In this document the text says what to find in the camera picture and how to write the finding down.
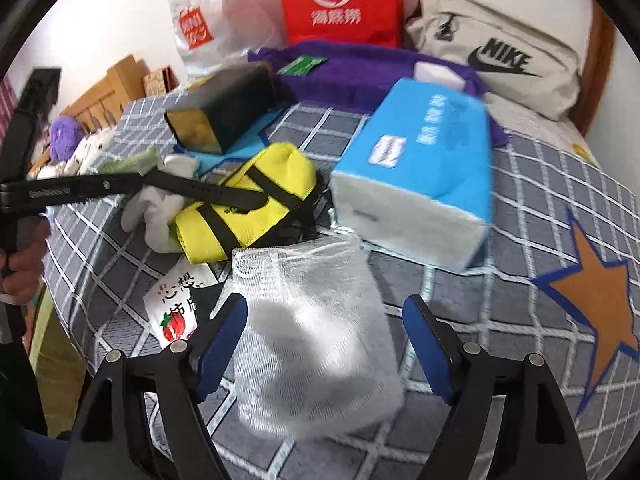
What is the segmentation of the person's left hand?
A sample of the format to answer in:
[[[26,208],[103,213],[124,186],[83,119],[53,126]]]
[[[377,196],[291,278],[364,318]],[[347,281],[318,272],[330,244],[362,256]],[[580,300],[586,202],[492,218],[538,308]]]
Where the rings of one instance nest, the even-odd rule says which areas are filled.
[[[41,217],[32,231],[32,241],[25,249],[9,257],[4,250],[1,251],[2,269],[12,271],[2,282],[2,292],[11,299],[12,304],[22,306],[35,296],[43,274],[43,258],[48,252],[47,239],[50,234],[49,221]]]

